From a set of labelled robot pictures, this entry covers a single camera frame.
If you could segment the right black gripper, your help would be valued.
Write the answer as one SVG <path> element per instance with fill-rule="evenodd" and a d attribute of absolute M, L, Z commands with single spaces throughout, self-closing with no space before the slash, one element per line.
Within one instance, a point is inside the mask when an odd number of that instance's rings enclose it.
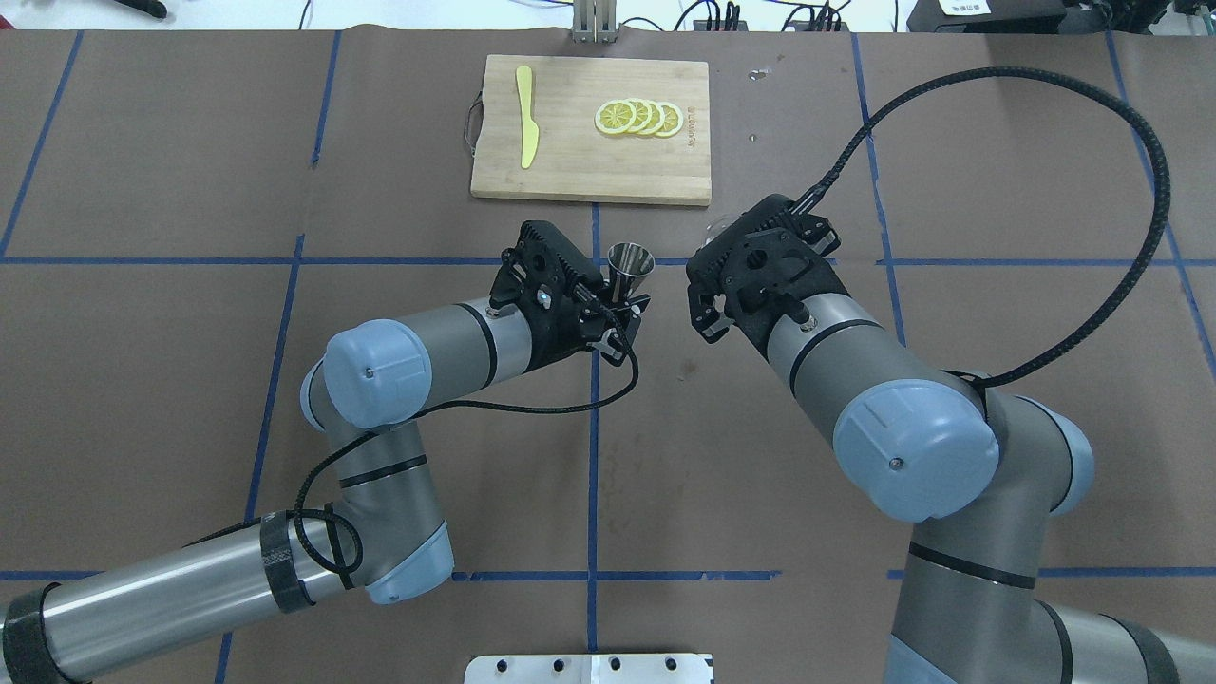
<path fill-rule="evenodd" d="M 826 260 L 840 239 L 824 217 L 799 217 L 798 239 L 738 239 L 698 250 L 698 285 L 688 285 L 689 323 L 708 344 L 738 329 L 756 348 L 769 346 L 783 316 L 809 323 L 804 299 L 848 295 Z"/>

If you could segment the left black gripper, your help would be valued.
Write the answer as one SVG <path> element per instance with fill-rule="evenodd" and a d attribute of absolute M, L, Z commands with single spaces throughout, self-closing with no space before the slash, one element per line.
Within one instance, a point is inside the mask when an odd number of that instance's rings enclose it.
<path fill-rule="evenodd" d="M 610 327 L 610 320 L 599 309 L 582 302 L 578 295 L 565 295 L 553 290 L 550 308 L 537 299 L 536 284 L 522 284 L 518 309 L 531 333 L 531 353 L 527 370 L 561 361 L 580 351 L 596 351 L 612 368 L 621 368 L 634 351 L 634 340 L 620 327 Z M 651 295 L 634 295 L 625 299 L 613 299 L 608 312 L 617 319 L 637 319 L 651 305 Z"/>

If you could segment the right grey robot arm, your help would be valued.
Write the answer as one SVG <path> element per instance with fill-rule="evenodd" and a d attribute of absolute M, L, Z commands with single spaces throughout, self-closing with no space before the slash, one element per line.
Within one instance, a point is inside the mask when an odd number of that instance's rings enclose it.
<path fill-rule="evenodd" d="M 848 480 L 912 525 L 884 682 L 1211 683 L 1210 644 L 1036 598 L 1049 518 L 1090 493 L 1090 439 L 929 368 L 848 293 L 833 239 L 738 218 L 688 259 L 691 320 L 706 340 L 744 333 Z"/>

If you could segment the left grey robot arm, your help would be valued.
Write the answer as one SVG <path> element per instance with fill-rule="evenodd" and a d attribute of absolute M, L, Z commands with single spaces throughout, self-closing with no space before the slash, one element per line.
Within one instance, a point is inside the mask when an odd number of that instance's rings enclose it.
<path fill-rule="evenodd" d="M 598 280 L 496 286 L 336 333 L 302 385 L 331 454 L 281 511 L 122 570 L 15 598 L 5 683 L 88 683 L 353 588 L 390 605 L 450 579 L 447 520 L 418 420 L 582 351 L 635 361 L 651 303 Z"/>

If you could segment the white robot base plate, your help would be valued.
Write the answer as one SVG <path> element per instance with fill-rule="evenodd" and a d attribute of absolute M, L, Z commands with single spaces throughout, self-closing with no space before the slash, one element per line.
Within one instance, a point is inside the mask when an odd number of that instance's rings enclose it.
<path fill-rule="evenodd" d="M 715 683 L 703 654 L 486 655 L 465 667 L 465 683 Z"/>

